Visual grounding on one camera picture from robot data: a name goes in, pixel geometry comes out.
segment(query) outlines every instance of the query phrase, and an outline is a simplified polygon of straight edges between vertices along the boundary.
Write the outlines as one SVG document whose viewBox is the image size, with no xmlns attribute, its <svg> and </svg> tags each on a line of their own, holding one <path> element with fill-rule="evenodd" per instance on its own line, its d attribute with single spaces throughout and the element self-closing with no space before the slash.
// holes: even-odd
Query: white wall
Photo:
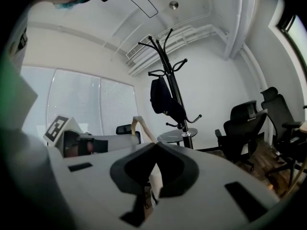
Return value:
<svg viewBox="0 0 307 230">
<path fill-rule="evenodd" d="M 231 109 L 241 103 L 261 100 L 248 66 L 238 54 L 234 60 L 223 60 L 225 43 L 219 36 L 211 36 L 191 43 L 169 55 L 171 64 L 188 59 L 185 66 L 175 73 L 183 102 L 190 120 L 199 114 L 202 118 L 189 127 L 197 128 L 199 133 L 193 138 L 195 149 L 217 147 L 214 131 L 224 132 L 224 122 L 229 120 Z M 144 117 L 154 136 L 173 130 L 166 126 L 175 124 L 172 118 L 156 114 L 150 103 L 150 87 L 154 77 L 148 71 L 162 69 L 160 62 L 136 76 L 135 82 L 142 92 Z"/>
<path fill-rule="evenodd" d="M 300 121 L 305 119 L 300 80 L 289 51 L 276 36 L 278 32 L 273 32 L 277 29 L 270 28 L 275 27 L 283 12 L 280 10 L 279 14 L 275 13 L 277 4 L 278 0 L 258 0 L 246 44 L 258 61 L 268 87 L 274 86 L 278 89 L 284 96 L 293 118 Z"/>
</svg>

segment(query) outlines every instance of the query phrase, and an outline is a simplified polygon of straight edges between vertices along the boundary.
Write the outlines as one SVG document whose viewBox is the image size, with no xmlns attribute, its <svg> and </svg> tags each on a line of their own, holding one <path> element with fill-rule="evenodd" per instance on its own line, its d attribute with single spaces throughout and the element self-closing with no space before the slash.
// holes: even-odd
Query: person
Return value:
<svg viewBox="0 0 307 230">
<path fill-rule="evenodd" d="M 55 5 L 55 7 L 59 9 L 61 8 L 71 9 L 75 5 L 88 2 L 89 0 L 34 0 L 25 9 L 24 13 L 17 21 L 5 49 L 5 53 L 8 54 L 10 61 L 15 66 L 18 73 L 20 73 L 21 71 L 21 66 L 25 56 L 25 50 L 28 41 L 26 35 L 28 11 L 30 10 L 31 6 L 43 1 L 52 2 Z"/>
</svg>

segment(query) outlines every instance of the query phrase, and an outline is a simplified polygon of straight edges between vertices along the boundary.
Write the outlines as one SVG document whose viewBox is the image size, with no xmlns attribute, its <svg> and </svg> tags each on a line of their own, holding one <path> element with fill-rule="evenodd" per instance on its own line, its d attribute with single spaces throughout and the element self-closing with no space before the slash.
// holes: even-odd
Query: window blinds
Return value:
<svg viewBox="0 0 307 230">
<path fill-rule="evenodd" d="M 48 125 L 57 115 L 73 116 L 83 132 L 102 135 L 99 83 L 99 77 L 57 70 L 48 102 Z"/>
<path fill-rule="evenodd" d="M 132 86 L 101 79 L 100 83 L 101 120 L 104 135 L 115 135 L 120 125 L 132 123 L 138 115 Z"/>
</svg>

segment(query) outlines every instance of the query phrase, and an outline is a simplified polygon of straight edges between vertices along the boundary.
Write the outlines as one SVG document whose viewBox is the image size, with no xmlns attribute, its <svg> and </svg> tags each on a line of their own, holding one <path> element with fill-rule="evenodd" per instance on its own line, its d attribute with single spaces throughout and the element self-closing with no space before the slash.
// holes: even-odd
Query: chair headrest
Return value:
<svg viewBox="0 0 307 230">
<path fill-rule="evenodd" d="M 264 101 L 268 102 L 276 98 L 278 95 L 278 90 L 275 87 L 270 87 L 260 93 L 263 95 Z"/>
<path fill-rule="evenodd" d="M 186 119 L 186 111 L 172 98 L 164 78 L 153 80 L 150 98 L 155 113 L 164 113 L 179 124 Z"/>
</svg>

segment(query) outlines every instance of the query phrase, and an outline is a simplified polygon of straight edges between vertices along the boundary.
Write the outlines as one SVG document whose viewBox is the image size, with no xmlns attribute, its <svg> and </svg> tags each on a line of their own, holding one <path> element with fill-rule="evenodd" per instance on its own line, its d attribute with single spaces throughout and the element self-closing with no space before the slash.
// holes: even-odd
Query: ceiling beam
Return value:
<svg viewBox="0 0 307 230">
<path fill-rule="evenodd" d="M 55 25 L 55 24 L 51 24 L 51 23 L 44 23 L 44 22 L 28 22 L 28 27 L 33 27 L 33 28 L 39 28 L 39 29 L 47 29 L 47 30 L 52 30 L 55 32 L 60 32 L 60 33 L 67 33 L 70 34 L 72 36 L 77 36 L 80 37 L 82 39 L 86 39 L 89 40 L 93 43 L 105 46 L 106 48 L 112 50 L 112 51 L 116 51 L 118 49 L 118 47 L 116 47 L 113 44 L 110 43 L 106 43 L 103 39 L 95 37 L 93 35 L 90 35 L 88 33 L 85 32 L 81 32 L 69 27 L 65 27 L 65 26 L 61 26 L 61 25 Z M 118 54 L 125 56 L 126 57 L 126 52 L 122 49 L 119 49 Z"/>
<path fill-rule="evenodd" d="M 245 38 L 248 34 L 251 25 L 256 0 L 242 0 L 242 13 L 240 18 L 240 25 L 234 46 L 230 53 L 230 58 L 234 58 L 239 50 L 243 47 Z"/>
<path fill-rule="evenodd" d="M 234 4 L 235 9 L 235 21 L 234 24 L 229 32 L 228 41 L 224 53 L 224 58 L 229 59 L 230 53 L 233 49 L 233 46 L 235 44 L 235 40 L 238 34 L 239 26 L 240 26 L 240 20 L 241 20 L 241 13 L 242 13 L 242 1 L 243 0 L 232 0 Z"/>
</svg>

